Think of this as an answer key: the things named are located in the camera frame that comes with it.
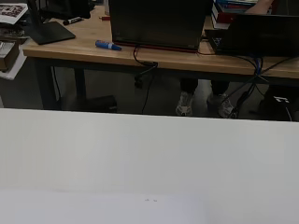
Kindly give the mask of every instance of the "white tabletop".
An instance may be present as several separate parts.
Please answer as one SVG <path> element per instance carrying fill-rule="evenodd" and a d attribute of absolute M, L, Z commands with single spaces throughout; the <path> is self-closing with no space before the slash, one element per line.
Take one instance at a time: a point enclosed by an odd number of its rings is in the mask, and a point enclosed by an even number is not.
<path fill-rule="evenodd" d="M 197 194 L 208 224 L 299 223 L 299 124 L 0 109 L 0 187 Z"/>

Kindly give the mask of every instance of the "gray floor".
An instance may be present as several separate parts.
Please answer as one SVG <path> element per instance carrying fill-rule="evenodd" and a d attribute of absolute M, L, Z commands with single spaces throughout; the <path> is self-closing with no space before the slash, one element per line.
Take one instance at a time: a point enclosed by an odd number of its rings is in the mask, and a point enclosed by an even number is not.
<path fill-rule="evenodd" d="M 56 68 L 59 86 L 63 93 L 64 110 L 69 110 L 76 101 L 75 80 L 72 69 Z M 133 74 L 109 73 L 97 71 L 85 71 L 88 98 L 114 95 L 118 102 L 119 113 L 140 114 L 146 98 L 146 88 L 138 90 L 134 86 Z M 240 83 L 231 83 L 228 92 L 239 86 Z M 267 87 L 260 85 L 263 91 Z M 232 97 L 234 104 L 240 96 Z M 199 87 L 195 93 L 193 114 L 195 117 L 216 118 L 217 115 L 208 113 L 206 109 L 206 98 L 211 93 L 210 82 L 199 80 Z M 14 81 L 1 78 L 0 95 L 4 107 L 42 109 L 42 104 L 36 83 L 36 74 L 33 63 L 28 60 Z M 156 77 L 150 92 L 145 114 L 160 116 L 175 116 L 175 108 L 180 95 L 179 80 L 173 77 Z M 249 113 L 255 110 L 260 103 L 262 96 L 257 91 L 252 94 L 245 103 L 240 118 L 257 119 Z"/>

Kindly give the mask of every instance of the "desk leg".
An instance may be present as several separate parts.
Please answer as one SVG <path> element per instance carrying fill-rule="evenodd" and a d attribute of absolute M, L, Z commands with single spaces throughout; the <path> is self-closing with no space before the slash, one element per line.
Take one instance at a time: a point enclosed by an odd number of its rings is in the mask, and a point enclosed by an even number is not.
<path fill-rule="evenodd" d="M 76 88 L 77 88 L 77 99 L 86 100 L 84 69 L 75 68 L 74 72 L 75 72 L 75 80 L 76 80 Z"/>
<path fill-rule="evenodd" d="M 56 98 L 53 74 L 50 66 L 46 66 L 38 59 L 35 59 L 35 66 L 36 78 L 44 109 L 61 110 L 60 102 Z"/>

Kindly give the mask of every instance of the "blue marker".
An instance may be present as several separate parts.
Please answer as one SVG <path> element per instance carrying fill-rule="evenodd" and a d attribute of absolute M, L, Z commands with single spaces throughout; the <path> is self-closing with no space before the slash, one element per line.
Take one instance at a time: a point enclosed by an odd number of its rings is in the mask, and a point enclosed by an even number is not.
<path fill-rule="evenodd" d="M 95 46 L 101 49 L 114 49 L 114 50 L 121 50 L 120 46 L 114 45 L 113 43 L 108 43 L 102 40 L 97 40 L 95 42 Z"/>

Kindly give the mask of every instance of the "sneaker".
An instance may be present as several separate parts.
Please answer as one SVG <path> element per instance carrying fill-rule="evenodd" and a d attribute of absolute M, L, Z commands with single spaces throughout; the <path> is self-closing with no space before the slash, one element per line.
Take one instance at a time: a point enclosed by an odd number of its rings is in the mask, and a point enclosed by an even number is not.
<path fill-rule="evenodd" d="M 186 91 L 183 91 L 180 94 L 178 101 L 176 113 L 181 117 L 191 117 L 192 116 L 192 102 L 193 94 L 189 94 Z"/>
<path fill-rule="evenodd" d="M 232 106 L 230 99 L 223 102 L 226 97 L 226 94 L 214 95 L 211 93 L 206 100 L 207 109 L 209 111 L 217 111 L 219 116 L 223 119 L 235 119 L 235 114 L 231 115 L 234 107 Z"/>

